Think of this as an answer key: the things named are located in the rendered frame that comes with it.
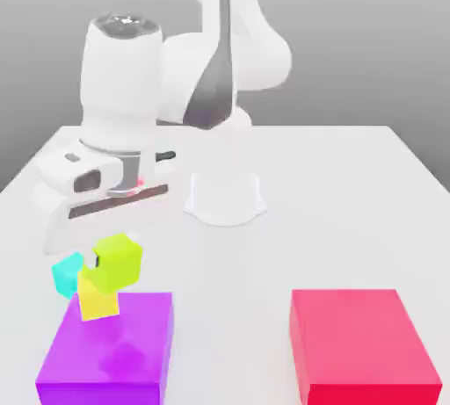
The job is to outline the small yellow cube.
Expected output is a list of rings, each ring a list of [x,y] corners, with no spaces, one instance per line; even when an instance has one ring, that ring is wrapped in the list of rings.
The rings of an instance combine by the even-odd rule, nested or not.
[[[83,274],[78,272],[77,296],[81,318],[84,322],[93,321],[120,313],[118,294],[101,293]]]

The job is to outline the large purple box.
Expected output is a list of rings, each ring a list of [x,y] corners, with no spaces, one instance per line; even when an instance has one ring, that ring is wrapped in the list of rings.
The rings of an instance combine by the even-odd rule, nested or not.
[[[120,293],[118,315],[84,321],[73,297],[35,385],[41,405],[163,405],[171,293]]]

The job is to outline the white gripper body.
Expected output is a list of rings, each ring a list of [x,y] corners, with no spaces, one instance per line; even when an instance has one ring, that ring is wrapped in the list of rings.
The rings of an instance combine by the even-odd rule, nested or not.
[[[163,215],[168,199],[165,184],[115,194],[105,188],[66,193],[42,182],[44,252],[61,254],[109,235],[145,228]]]

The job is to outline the small cyan cube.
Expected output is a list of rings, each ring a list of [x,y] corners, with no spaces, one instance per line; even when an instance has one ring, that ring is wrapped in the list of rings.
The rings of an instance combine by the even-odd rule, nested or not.
[[[75,252],[52,266],[56,291],[70,300],[77,291],[78,272],[83,267],[83,255]]]

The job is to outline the small lime green cube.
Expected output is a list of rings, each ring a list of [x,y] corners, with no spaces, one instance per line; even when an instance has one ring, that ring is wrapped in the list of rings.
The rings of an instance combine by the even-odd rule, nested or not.
[[[119,233],[98,240],[93,247],[96,266],[83,266],[81,274],[103,294],[135,283],[141,272],[142,246]]]

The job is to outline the large red box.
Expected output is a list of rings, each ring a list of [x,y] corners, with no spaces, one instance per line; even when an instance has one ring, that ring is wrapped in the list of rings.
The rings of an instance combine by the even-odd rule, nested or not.
[[[437,405],[442,381],[395,290],[294,290],[289,335],[301,405]]]

